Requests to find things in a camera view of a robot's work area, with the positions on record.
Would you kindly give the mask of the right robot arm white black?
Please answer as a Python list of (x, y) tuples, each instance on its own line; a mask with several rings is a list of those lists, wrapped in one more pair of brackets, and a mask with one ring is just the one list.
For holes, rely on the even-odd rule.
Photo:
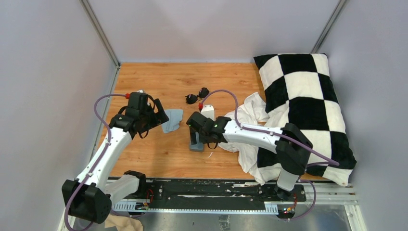
[(287, 201), (294, 194), (294, 186), (305, 173), (313, 145), (309, 139), (292, 124), (282, 128), (270, 128), (239, 124), (229, 117), (219, 116), (212, 120), (194, 112), (186, 124), (191, 132), (197, 132), (204, 144), (244, 143), (273, 152), (281, 165), (281, 172), (275, 185), (275, 195)]

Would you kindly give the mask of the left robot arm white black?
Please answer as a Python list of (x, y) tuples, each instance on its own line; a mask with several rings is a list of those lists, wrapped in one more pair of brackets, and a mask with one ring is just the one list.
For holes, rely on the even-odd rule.
[(127, 105), (110, 123), (102, 121), (107, 133), (88, 165), (74, 180), (66, 180), (62, 186), (64, 222), (70, 231), (73, 228), (69, 225), (69, 217), (89, 221), (87, 230), (93, 224), (104, 223), (112, 206), (128, 195), (136, 199), (152, 195), (145, 174), (137, 171), (128, 170), (115, 182), (107, 183), (113, 167), (135, 135), (144, 139), (151, 129), (169, 120), (158, 98), (140, 91), (124, 97)]

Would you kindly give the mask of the light blue cleaning cloth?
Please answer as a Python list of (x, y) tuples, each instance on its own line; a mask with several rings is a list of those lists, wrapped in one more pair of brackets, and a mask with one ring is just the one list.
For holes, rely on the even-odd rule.
[(183, 118), (182, 109), (166, 109), (165, 113), (168, 117), (168, 121), (162, 124), (163, 133), (170, 133), (179, 129), (179, 124)]

